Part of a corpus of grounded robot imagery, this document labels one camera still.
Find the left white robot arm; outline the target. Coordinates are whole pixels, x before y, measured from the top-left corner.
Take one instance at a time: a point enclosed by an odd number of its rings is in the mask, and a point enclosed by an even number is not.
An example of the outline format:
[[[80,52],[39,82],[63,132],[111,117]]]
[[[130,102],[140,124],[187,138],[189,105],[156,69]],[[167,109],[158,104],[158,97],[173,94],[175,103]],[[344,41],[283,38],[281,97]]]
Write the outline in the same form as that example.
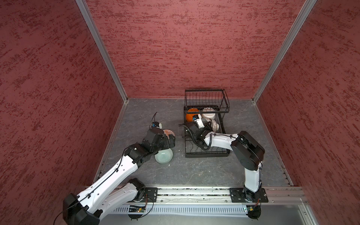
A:
[[[144,199],[146,188],[137,178],[116,188],[153,155],[175,147],[175,140],[175,134],[168,129],[150,128],[142,142],[125,148],[121,159],[99,180],[79,194],[65,197],[63,220],[68,225],[98,225],[117,207]]]

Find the white lattice patterned bowl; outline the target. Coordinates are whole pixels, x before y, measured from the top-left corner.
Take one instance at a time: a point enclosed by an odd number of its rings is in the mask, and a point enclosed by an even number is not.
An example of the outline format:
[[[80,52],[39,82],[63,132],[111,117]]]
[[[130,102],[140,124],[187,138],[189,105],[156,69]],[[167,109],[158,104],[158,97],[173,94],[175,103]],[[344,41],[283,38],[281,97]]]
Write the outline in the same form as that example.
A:
[[[210,119],[210,121],[211,121],[212,131],[217,133],[219,131],[219,124],[214,119]]]

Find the grey green patterned bowl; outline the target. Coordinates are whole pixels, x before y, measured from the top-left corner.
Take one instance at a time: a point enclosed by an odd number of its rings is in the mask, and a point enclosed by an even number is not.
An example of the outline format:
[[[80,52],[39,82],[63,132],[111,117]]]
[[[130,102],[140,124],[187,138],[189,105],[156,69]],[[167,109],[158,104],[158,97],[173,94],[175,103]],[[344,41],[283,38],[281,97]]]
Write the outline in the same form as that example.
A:
[[[203,125],[206,127],[206,126],[209,126],[211,127],[212,126],[212,120],[210,118],[202,118],[202,122],[203,122]]]

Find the orange square bowl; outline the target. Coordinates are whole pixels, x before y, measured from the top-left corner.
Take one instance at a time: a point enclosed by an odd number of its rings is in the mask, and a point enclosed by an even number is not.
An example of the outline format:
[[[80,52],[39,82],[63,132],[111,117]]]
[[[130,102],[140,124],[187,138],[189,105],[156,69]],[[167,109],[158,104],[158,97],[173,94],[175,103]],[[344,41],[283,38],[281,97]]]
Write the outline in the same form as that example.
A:
[[[185,115],[186,122],[193,122],[194,120],[199,119],[200,111],[197,108],[190,108],[187,110]]]

